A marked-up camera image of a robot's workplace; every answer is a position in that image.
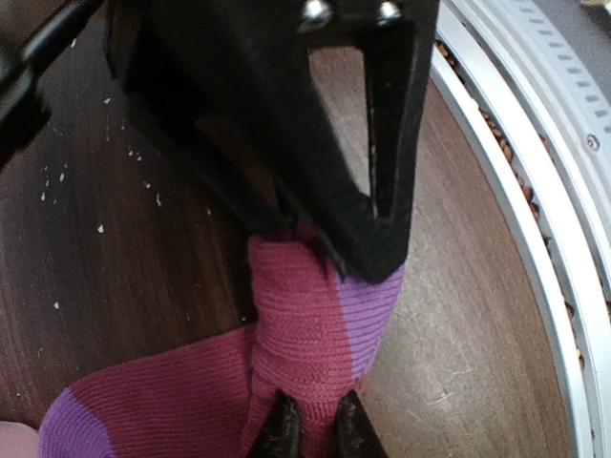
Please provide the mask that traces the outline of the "magenta purple sock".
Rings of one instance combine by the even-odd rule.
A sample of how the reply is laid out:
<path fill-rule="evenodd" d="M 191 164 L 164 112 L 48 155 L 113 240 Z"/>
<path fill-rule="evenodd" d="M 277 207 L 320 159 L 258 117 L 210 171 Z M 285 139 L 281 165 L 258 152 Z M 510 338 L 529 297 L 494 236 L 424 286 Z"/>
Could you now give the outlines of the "magenta purple sock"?
<path fill-rule="evenodd" d="M 404 279 L 341 277 L 300 227 L 248 242 L 255 323 L 97 372 L 65 389 L 41 457 L 243 457 L 292 397 L 304 457 L 328 457 L 341 398 L 371 369 Z"/>

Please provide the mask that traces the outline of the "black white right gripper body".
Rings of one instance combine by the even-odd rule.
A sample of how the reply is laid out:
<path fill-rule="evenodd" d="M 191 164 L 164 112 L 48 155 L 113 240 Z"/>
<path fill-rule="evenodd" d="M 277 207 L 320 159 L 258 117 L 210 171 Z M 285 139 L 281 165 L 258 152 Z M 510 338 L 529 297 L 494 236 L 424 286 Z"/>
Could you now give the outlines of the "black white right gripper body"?
<path fill-rule="evenodd" d="M 435 1 L 113 1 L 112 70 L 136 83 L 145 31 L 180 79 L 227 114 L 271 167 L 307 167 L 340 155 L 307 55 L 363 55 L 369 160 L 411 162 L 429 79 Z"/>

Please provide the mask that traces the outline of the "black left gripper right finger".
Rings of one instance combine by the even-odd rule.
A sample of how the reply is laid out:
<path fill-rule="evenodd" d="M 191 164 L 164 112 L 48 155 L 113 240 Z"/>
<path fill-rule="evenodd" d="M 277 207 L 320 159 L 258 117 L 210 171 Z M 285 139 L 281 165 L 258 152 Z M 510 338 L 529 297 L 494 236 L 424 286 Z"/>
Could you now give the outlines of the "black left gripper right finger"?
<path fill-rule="evenodd" d="M 335 420 L 335 457 L 388 458 L 355 390 L 339 402 Z"/>

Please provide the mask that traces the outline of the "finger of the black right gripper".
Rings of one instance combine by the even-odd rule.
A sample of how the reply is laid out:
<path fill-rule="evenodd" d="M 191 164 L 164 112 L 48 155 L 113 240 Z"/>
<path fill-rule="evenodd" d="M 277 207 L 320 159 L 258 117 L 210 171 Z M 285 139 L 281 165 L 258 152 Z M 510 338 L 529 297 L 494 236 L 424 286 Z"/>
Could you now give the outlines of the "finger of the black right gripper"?
<path fill-rule="evenodd" d="M 212 139 L 196 127 L 207 97 L 158 43 L 132 50 L 107 47 L 113 77 L 128 99 L 134 128 L 161 153 L 180 162 L 253 234 L 287 230 L 297 214 L 282 198 L 275 209 Z"/>
<path fill-rule="evenodd" d="M 406 259 L 437 17 L 283 17 L 266 34 L 267 165 L 332 257 L 364 281 Z"/>

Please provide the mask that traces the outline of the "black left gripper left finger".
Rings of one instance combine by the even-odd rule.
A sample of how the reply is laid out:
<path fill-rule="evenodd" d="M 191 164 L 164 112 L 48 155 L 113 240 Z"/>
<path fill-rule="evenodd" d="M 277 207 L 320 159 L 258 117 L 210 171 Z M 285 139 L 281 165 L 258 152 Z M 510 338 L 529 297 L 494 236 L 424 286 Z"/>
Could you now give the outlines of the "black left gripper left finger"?
<path fill-rule="evenodd" d="M 300 417 L 297 403 L 280 394 L 271 408 L 248 458 L 299 458 Z"/>

